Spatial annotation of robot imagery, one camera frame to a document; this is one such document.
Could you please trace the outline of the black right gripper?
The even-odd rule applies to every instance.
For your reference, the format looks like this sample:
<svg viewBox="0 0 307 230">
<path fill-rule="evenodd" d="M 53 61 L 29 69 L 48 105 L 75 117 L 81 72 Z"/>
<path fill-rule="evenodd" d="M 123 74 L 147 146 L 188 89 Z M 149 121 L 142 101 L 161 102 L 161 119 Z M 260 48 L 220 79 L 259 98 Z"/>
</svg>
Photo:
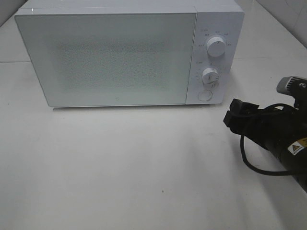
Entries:
<svg viewBox="0 0 307 230">
<path fill-rule="evenodd" d="M 245 153 L 245 138 L 273 153 L 307 152 L 307 103 L 296 99 L 294 106 L 278 103 L 264 109 L 257 104 L 234 99 L 224 117 L 225 125 L 241 136 L 240 150 Z"/>
</svg>

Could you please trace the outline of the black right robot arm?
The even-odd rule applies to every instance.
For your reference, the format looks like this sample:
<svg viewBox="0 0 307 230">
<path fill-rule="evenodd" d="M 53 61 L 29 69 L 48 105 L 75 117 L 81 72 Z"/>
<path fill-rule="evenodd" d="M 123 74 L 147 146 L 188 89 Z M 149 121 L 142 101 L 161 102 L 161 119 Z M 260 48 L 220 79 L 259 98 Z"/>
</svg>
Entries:
<svg viewBox="0 0 307 230">
<path fill-rule="evenodd" d="M 257 104 L 233 99 L 224 117 L 232 133 L 240 135 L 240 152 L 244 164 L 267 176 L 292 176 L 307 189 L 307 115 L 292 106 L 277 103 L 264 109 Z M 269 151 L 285 168 L 263 170 L 249 162 L 245 138 Z"/>
</svg>

